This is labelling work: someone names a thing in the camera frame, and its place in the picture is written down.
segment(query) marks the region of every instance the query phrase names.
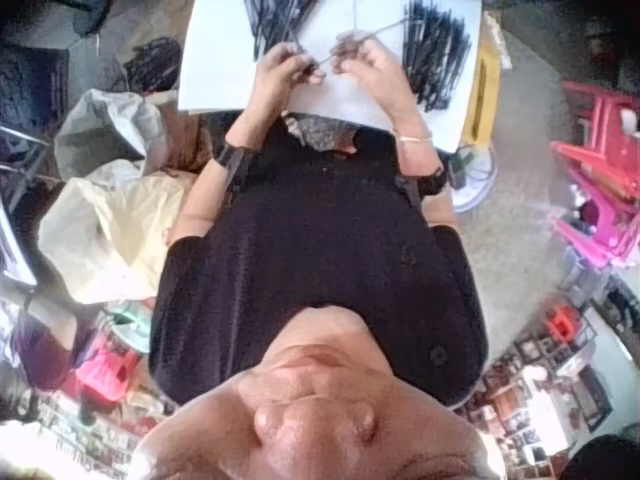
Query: white plastic bag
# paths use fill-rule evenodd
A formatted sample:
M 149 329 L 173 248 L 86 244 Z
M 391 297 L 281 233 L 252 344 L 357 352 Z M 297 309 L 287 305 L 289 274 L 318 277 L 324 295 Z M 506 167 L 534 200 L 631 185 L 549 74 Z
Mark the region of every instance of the white plastic bag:
M 190 174 L 156 173 L 109 191 L 73 178 L 40 222 L 38 247 L 79 303 L 154 297 L 166 235 L 192 182 Z
M 54 141 L 60 177 L 85 177 L 113 160 L 164 165 L 168 139 L 160 110 L 136 93 L 89 90 L 73 107 Z

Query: white table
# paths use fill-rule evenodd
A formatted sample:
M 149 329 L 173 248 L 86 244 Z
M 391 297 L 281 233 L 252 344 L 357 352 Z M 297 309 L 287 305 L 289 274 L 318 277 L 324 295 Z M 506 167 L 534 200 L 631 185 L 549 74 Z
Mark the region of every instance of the white table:
M 435 146 L 454 152 L 460 142 L 473 84 L 482 4 L 481 0 L 433 1 L 440 10 L 451 10 L 454 17 L 464 19 L 471 39 L 471 50 L 449 108 L 425 114 Z M 302 27 L 300 43 L 316 59 L 323 60 L 335 45 L 336 36 L 353 30 L 354 17 L 359 30 L 375 31 L 402 19 L 407 3 L 406 0 L 319 0 Z M 379 35 L 399 58 L 403 38 L 403 26 Z M 244 108 L 255 72 L 253 43 L 243 0 L 196 0 L 182 60 L 179 108 L 198 112 Z M 323 67 L 327 73 L 325 83 L 320 87 L 298 87 L 288 110 L 391 129 L 386 115 L 355 82 L 346 76 L 334 75 L 328 62 Z

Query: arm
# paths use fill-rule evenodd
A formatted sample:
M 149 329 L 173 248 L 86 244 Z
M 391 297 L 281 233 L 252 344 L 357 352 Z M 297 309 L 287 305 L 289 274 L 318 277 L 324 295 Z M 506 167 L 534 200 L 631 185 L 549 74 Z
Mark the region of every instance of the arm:
M 342 40 L 332 53 L 334 72 L 352 75 L 391 120 L 400 172 L 407 177 L 426 177 L 443 168 L 409 81 L 393 54 L 373 38 L 360 43 L 353 36 Z M 404 141 L 402 137 L 413 141 Z M 432 227 L 456 225 L 449 187 L 438 195 L 423 198 L 421 210 Z
M 297 52 L 295 44 L 280 43 L 258 64 L 249 104 L 225 137 L 233 147 L 258 151 L 275 120 L 289 101 L 291 90 L 300 81 L 318 84 L 324 74 L 303 71 L 311 64 L 308 55 Z M 222 210 L 228 170 L 211 159 L 189 192 L 171 231 L 170 245 L 184 237 L 204 237 Z

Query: black wristband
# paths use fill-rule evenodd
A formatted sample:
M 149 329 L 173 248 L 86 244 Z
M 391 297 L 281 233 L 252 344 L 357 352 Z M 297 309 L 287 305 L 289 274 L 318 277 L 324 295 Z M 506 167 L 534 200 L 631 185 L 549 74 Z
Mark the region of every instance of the black wristband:
M 418 193 L 420 198 L 434 196 L 441 193 L 447 186 L 448 173 L 446 167 L 440 167 L 435 173 L 428 177 L 420 177 L 417 179 Z
M 238 190 L 244 184 L 247 173 L 249 171 L 249 164 L 251 160 L 257 155 L 258 152 L 250 150 L 244 147 L 234 147 L 225 142 L 222 152 L 215 159 L 220 165 L 229 171 L 225 189 L 233 187 L 233 190 Z

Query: silver bracelet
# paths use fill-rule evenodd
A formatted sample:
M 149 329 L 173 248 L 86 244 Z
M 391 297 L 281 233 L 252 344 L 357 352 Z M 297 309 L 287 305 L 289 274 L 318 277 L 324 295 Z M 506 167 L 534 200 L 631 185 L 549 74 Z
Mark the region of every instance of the silver bracelet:
M 407 137 L 406 135 L 400 135 L 395 130 L 392 130 L 391 133 L 398 142 L 403 143 L 433 143 L 433 137 L 431 136 L 431 132 L 427 137 Z

